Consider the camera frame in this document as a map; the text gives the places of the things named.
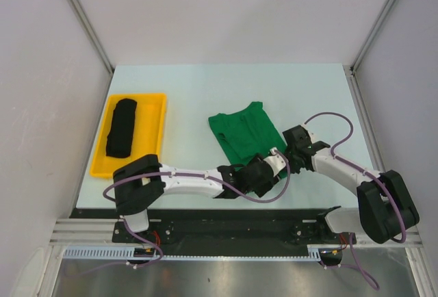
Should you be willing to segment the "green t-shirt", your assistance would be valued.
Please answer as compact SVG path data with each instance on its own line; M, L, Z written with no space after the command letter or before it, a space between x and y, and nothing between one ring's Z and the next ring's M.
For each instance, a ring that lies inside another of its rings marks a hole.
M254 156L260 154L265 157L274 147L280 152L286 149L286 143L260 101L253 101L233 114L210 116L208 123L232 165L247 165Z

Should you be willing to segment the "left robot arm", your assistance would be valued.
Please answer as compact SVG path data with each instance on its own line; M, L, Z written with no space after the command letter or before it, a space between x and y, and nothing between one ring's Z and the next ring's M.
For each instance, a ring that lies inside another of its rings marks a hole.
M155 154L145 155L113 173L116 213L137 242L150 237L147 209L167 195L199 195L211 199L236 199L254 193L263 197L279 182L286 163L274 150L257 154L246 165L219 166L212 170L182 170L161 164Z

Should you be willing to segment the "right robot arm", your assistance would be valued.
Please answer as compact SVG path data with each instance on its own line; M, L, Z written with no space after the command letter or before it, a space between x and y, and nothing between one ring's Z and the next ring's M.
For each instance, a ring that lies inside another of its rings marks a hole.
M317 141L302 125L284 131L283 137L292 172L305 169L324 175L357 197L356 207L326 211L315 226L321 242L331 243L340 233L366 234L378 244L406 241L407 230L420 216L400 173L364 168L336 154L326 142Z

